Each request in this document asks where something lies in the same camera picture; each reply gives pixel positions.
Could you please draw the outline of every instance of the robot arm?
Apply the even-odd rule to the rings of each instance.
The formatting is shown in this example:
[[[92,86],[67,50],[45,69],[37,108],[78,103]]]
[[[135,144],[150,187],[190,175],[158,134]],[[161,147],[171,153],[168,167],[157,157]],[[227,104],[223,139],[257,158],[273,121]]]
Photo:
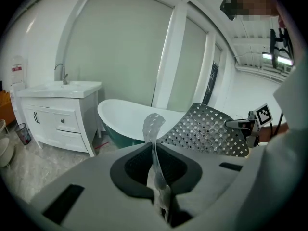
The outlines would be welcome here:
[[[225,125],[229,128],[240,129],[245,137],[248,147],[253,148],[257,146],[260,127],[253,111],[249,111],[248,119],[226,121]]]

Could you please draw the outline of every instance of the trash can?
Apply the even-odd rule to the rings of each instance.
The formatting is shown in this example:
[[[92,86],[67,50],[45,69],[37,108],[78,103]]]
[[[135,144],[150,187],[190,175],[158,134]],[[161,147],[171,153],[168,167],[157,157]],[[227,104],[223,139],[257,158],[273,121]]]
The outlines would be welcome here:
[[[15,128],[15,132],[17,133],[18,137],[24,145],[30,143],[31,137],[25,123],[18,124]]]

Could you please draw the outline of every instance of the window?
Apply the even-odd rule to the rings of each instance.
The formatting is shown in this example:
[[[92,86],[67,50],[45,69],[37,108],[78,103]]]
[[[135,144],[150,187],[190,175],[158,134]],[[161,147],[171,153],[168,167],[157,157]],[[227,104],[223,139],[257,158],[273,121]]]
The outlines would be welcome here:
[[[218,65],[215,62],[213,62],[210,80],[208,81],[207,89],[206,89],[202,104],[208,105],[208,102],[210,101],[210,98],[211,98],[211,95],[214,89],[217,73],[218,73]]]

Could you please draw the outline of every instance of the red label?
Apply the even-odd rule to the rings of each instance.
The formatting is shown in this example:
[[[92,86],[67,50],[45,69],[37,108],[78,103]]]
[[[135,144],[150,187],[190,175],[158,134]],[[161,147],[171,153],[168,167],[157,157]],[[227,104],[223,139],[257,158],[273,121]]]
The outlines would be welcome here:
[[[12,68],[13,72],[18,71],[18,70],[21,70],[21,67],[14,67],[14,68]]]

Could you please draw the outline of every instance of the sink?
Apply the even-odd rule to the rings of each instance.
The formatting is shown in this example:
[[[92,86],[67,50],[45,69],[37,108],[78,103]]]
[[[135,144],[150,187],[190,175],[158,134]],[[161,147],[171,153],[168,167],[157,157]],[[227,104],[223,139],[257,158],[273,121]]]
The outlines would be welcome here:
[[[19,97],[52,97],[52,98],[85,98],[102,87],[101,82],[70,81],[63,85],[62,81],[27,88],[17,93]]]

